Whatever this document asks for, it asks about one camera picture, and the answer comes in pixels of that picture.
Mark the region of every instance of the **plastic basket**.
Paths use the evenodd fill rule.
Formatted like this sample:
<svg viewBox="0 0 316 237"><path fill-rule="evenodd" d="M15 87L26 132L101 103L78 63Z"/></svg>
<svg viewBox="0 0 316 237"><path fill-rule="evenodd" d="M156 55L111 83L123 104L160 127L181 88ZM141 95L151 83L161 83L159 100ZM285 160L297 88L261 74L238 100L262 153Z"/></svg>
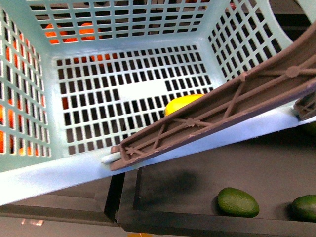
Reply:
<svg viewBox="0 0 316 237"><path fill-rule="evenodd" d="M312 1L298 3L313 22ZM291 104L234 138L117 172L100 162L171 99L208 93L288 47L267 0L0 0L0 27L0 187L14 187L0 204L300 124Z"/></svg>

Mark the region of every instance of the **basket grid hole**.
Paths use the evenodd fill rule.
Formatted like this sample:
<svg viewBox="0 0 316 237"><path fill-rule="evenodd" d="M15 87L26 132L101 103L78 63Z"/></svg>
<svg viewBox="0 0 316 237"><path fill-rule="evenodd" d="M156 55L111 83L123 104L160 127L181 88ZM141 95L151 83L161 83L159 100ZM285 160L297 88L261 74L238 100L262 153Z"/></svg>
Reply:
<svg viewBox="0 0 316 237"><path fill-rule="evenodd" d="M109 61L104 55L101 55L102 61L99 63L103 64L102 68L104 68L104 71L110 71L109 68L114 67L113 71L118 73L107 76L100 75L98 77L93 75L91 70L95 66L91 58L95 57L95 55L87 56L86 59L89 60L89 62L86 60L82 65L79 64L77 66L75 66L77 62L74 59L57 60L56 65L58 66L57 70L59 72L59 79L61 80L60 92L63 95L63 109L76 110L64 112L65 125L69 126L82 122L93 123L85 128L79 127L76 131L72 131L70 128L66 130L66 133L70 134L67 138L67 142L70 143L68 148L69 154L72 155L73 153L79 152L79 150L82 152L89 151L92 148L99 149L107 144L118 144L120 140L131 134L133 129L148 126L163 117L162 109L156 112L150 112L148 110L162 108L163 105L166 105L175 97L211 91L211 82L207 75L192 76L193 74L206 73L206 69L203 63L201 63L199 53L194 52L194 50L197 50L195 45L187 45L128 51L115 54L116 57L113 57L114 54L109 54L111 55ZM135 72L125 73L127 70L135 70ZM82 74L87 77L92 76L92 78L82 78ZM178 90L178 92L162 97L120 102L119 91L115 88L123 84L183 76L187 76L186 84L181 78L178 82L177 80L165 82L166 84L172 83L174 87L173 90ZM205 86L206 88L193 88L199 86ZM109 104L106 106L101 105L105 102ZM81 107L84 106L93 106L93 108L81 109ZM127 114L135 114L135 116L117 118L115 120L111 119ZM113 137L114 134L124 131L129 131L129 133ZM98 140L98 145L94 140L99 136L111 137L102 145L100 145L100 141ZM85 142L80 146L81 148L78 147L78 144L75 146L71 144L80 141ZM94 142L94 145L87 144L91 141Z"/></svg>
<svg viewBox="0 0 316 237"><path fill-rule="evenodd" d="M126 1L126 4L122 4L124 1L117 1L114 3L113 8L102 9L94 11L95 17L97 17L97 25L94 26L92 21L80 21L81 18L89 18L94 17L91 14L91 10L89 9L89 3L83 2L83 3L73 3L73 10L75 13L67 13L67 11L70 11L68 5L65 4L50 4L50 8L53 10L47 11L45 5L43 4L31 4L30 8L34 12L36 19L41 21L47 21L49 20L50 24L41 24L45 34L47 37L53 37L54 39L50 39L51 44L59 44L59 43L70 43L70 42L78 42L79 40L85 41L85 40L96 40L96 39L111 39L113 37L121 38L121 37L128 37L128 36L141 36L144 34L148 35L154 35L154 34L169 34L169 33L175 33L175 32L194 32L197 30L197 28L193 27L193 25L199 25L200 21L194 21L194 19L199 19L203 17L203 14L198 14L200 11L206 10L206 5L203 5L202 3L207 3L209 1L202 1L201 3L198 3L199 6L195 7L194 5L190 7L183 7L184 5L181 4L181 1L177 1L176 3L179 4L179 7L169 7L171 6L171 2L169 4L163 4L160 8L151 8L150 12L151 14L155 14L156 16L148 16L147 10L144 9L137 9L133 8L130 9L128 6L128 1ZM107 7L108 2L95 2L94 7ZM174 16L164 16L165 12L180 12L180 16L174 15ZM143 15L144 17L133 17L131 21L129 21L129 18L122 18L121 16L124 15ZM115 16L114 21L111 21L111 19L107 19L111 17L111 15ZM165 23L164 27L170 27L171 29L168 30L161 30L161 24L157 22L157 24L133 24L131 26L131 23L135 22L146 22L146 20L149 21L161 21L161 20L177 20L179 21L175 22L168 22ZM181 22L181 20L190 19L190 22ZM87 37L81 37L81 38L70 38L68 35L81 35L82 32L80 32L80 28L74 27L74 25L78 25L81 27L84 23L91 23L92 28L86 28L87 34L94 34L98 35L98 37L95 36L87 36ZM125 26L117 26L110 25L110 27L102 27L104 24L124 24ZM183 29L176 30L176 27L184 27ZM148 29L150 28L159 28L160 30L157 31L150 31ZM125 31L125 33L119 33L116 34L116 31Z"/></svg>
<svg viewBox="0 0 316 237"><path fill-rule="evenodd" d="M0 134L0 154L51 157L51 150L49 147L19 138L16 135L7 134L3 131L0 131Z"/></svg>
<svg viewBox="0 0 316 237"><path fill-rule="evenodd" d="M243 37L248 36L249 30L255 31L255 37L252 39L249 39L246 45L246 48L245 47L242 48L242 51L241 51L242 56L240 54L237 54L238 57L241 58L239 60L243 62L238 68L236 68L234 59L231 59L232 64L234 64L235 68L228 76L231 76L232 78L237 75L240 75L240 69L249 70L250 68L258 65L259 63L263 62L266 59L271 58L276 53L281 51L281 47L277 39L274 37L272 31L270 30L270 27L266 23L264 15L262 14L261 10L258 7L256 7L255 3L256 3L255 1L251 1L251 2L247 1L244 3L244 7L246 7L248 10L251 10L253 13L256 12L256 14L252 14L252 16L249 16L247 13L245 14L236 13L234 16L234 18L237 19L239 23L243 24L242 27L244 28L244 30L242 31L243 35L239 33L236 34L239 43L242 44L242 39ZM234 18L230 20L230 25L233 29L234 29L234 21L233 21ZM228 34L229 29L225 28L225 31L227 35L229 35ZM219 25L217 26L217 32L220 32ZM214 30L211 33L214 37L216 37L217 33ZM236 49L236 44L233 41L233 38L230 40L230 42L231 42L231 46L234 49ZM218 51L214 45L212 45L212 49L215 53ZM254 55L254 60L249 58L248 56L249 54ZM218 55L217 55L217 61L219 62L220 65L224 64L223 60L221 59L221 57L218 57ZM227 65L227 63L224 67L226 68L227 71L229 71L229 66Z"/></svg>
<svg viewBox="0 0 316 237"><path fill-rule="evenodd" d="M46 128L47 117L45 112L44 87L41 79L40 55L30 45L27 38L17 28L16 24L8 19L7 14L1 10L0 21L4 25L6 61L1 64L0 76L14 85L0 83L0 98L3 102L1 124L12 129L7 138L14 141L6 151L8 154L21 156L51 156L49 132ZM20 138L19 134L26 134L32 138L28 141Z"/></svg>

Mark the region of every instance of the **plastic rib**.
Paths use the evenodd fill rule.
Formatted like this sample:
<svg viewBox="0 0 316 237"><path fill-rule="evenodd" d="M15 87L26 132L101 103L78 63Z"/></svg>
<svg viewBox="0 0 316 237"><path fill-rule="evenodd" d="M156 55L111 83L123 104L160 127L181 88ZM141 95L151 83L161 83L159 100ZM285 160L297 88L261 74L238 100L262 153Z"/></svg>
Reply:
<svg viewBox="0 0 316 237"><path fill-rule="evenodd" d="M300 99L302 119L316 115L316 23L290 47L120 143L111 170L183 146Z"/></svg>

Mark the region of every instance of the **orange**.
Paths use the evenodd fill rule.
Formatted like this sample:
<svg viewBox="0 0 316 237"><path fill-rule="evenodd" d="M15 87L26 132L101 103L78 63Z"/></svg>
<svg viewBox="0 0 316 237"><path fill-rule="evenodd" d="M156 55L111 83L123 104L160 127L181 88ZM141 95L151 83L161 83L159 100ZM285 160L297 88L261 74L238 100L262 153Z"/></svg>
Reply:
<svg viewBox="0 0 316 237"><path fill-rule="evenodd" d="M23 33L20 34L20 39L21 39L22 41L25 40L26 45L27 45L28 47L30 47L30 42L29 42L29 40L28 40L27 38L24 39ZM15 49L17 49L17 47L16 47L16 40L13 42L13 47L14 47ZM21 55L24 57L23 45L20 46L20 53L21 53ZM6 59L7 59L8 61L11 61L10 48L9 48L9 47L6 48ZM29 62L29 63L31 62L31 56L30 56L30 54L28 54L28 62ZM14 65L15 65L16 67L18 67L18 55L17 55L17 54L14 54Z"/></svg>
<svg viewBox="0 0 316 237"><path fill-rule="evenodd" d="M113 57L113 59L117 59L118 55L116 53L113 53L112 57ZM95 57L94 56L91 56L91 59L93 61L95 61ZM97 59L98 59L98 61L102 61L103 60L102 55L101 54L97 55ZM105 60L109 60L109 59L110 59L110 55L108 53L105 54Z"/></svg>
<svg viewBox="0 0 316 237"><path fill-rule="evenodd" d="M53 25L50 23L48 24L45 29L53 29ZM67 31L60 31L59 33L61 36L65 36L67 34ZM55 37L57 36L56 32L55 31L48 31L48 32L45 32L45 35L46 37ZM50 39L49 42L51 44L57 44L59 43L59 40L58 39Z"/></svg>
<svg viewBox="0 0 316 237"><path fill-rule="evenodd" d="M3 141L3 137L4 137L4 132L0 131L0 153L4 152L4 141ZM10 147L11 149L13 148L13 139L10 136Z"/></svg>
<svg viewBox="0 0 316 237"><path fill-rule="evenodd" d="M231 2L230 5L231 5L232 10L236 9L236 4L235 3Z"/></svg>
<svg viewBox="0 0 316 237"><path fill-rule="evenodd" d="M82 62L86 63L87 62L87 58L86 57L82 57ZM79 58L74 58L74 63L79 63Z"/></svg>
<svg viewBox="0 0 316 237"><path fill-rule="evenodd" d="M41 96L41 105L45 108L45 96Z"/></svg>
<svg viewBox="0 0 316 237"><path fill-rule="evenodd" d="M66 97L62 98L62 101L63 101L63 108L64 108L64 110L69 109L67 98Z"/></svg>
<svg viewBox="0 0 316 237"><path fill-rule="evenodd" d="M77 42L78 39L77 38L68 38L68 39L65 39L65 43L71 43L71 42Z"/></svg>
<svg viewBox="0 0 316 237"><path fill-rule="evenodd" d="M83 23L81 26L92 26L93 24L91 22L85 22ZM84 35L84 34L91 34L94 33L94 29L93 28L88 28L88 29L81 29L79 30L79 34ZM82 37L82 40L94 40L95 37L94 36L86 36L86 37Z"/></svg>
<svg viewBox="0 0 316 237"><path fill-rule="evenodd" d="M8 100L8 103L10 105L13 105L13 100L12 99L9 99ZM21 101L18 100L18 103L17 103L17 108L19 110L22 110L22 106L21 106ZM13 128L13 123L14 123L14 112L13 110L8 110L8 117L9 117L9 123L10 123L10 127ZM0 105L0 121L3 123L4 121L4 117L3 117L3 105ZM21 126L22 125L22 116L19 115L19 125Z"/></svg>
<svg viewBox="0 0 316 237"><path fill-rule="evenodd" d="M31 156L32 155L32 148L31 147L28 147L28 155ZM22 147L19 149L19 154L22 155L22 156L25 156L26 153L25 153L25 147ZM39 150L38 149L35 149L35 156L39 156L40 153L39 153Z"/></svg>

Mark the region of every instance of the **black tray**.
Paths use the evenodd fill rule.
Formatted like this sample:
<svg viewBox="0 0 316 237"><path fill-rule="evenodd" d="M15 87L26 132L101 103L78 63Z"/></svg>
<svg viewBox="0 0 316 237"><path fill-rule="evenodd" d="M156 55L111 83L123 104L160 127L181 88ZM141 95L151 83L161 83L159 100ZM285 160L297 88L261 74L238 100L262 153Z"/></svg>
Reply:
<svg viewBox="0 0 316 237"><path fill-rule="evenodd" d="M117 227L123 180L118 174L3 205L0 216Z"/></svg>
<svg viewBox="0 0 316 237"><path fill-rule="evenodd" d="M125 174L118 224L126 231L186 236L315 237L290 211L316 194L316 137L300 127ZM217 194L234 187L260 206L255 218L224 216Z"/></svg>

